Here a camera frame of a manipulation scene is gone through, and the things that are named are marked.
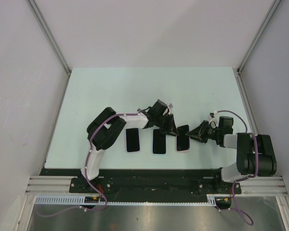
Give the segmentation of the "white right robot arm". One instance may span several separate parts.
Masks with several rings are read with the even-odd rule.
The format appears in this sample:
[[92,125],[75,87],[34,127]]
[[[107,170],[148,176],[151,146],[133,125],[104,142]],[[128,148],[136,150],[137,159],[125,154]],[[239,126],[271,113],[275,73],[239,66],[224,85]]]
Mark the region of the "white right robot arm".
[[224,193],[230,187],[230,182],[240,182],[255,177],[270,177],[276,173],[277,162],[269,135],[248,132],[234,133],[234,119],[229,116],[220,116],[216,120],[213,113],[210,120],[204,120],[195,129],[186,133],[186,136],[199,142],[207,143],[213,140],[216,145],[234,149],[236,161],[220,169],[220,177],[212,181],[213,189]]

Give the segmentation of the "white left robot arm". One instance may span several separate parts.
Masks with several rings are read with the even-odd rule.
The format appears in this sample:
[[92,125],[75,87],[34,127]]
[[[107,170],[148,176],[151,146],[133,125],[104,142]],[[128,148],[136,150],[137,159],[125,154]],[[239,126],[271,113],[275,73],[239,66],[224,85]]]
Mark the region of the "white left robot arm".
[[96,189],[96,177],[105,151],[117,140],[125,129],[147,129],[158,127],[165,135],[179,134],[171,112],[173,105],[157,100],[153,106],[138,109],[135,113],[118,113],[113,108],[105,108],[87,127],[89,151],[81,173],[84,176],[80,187],[90,193]]

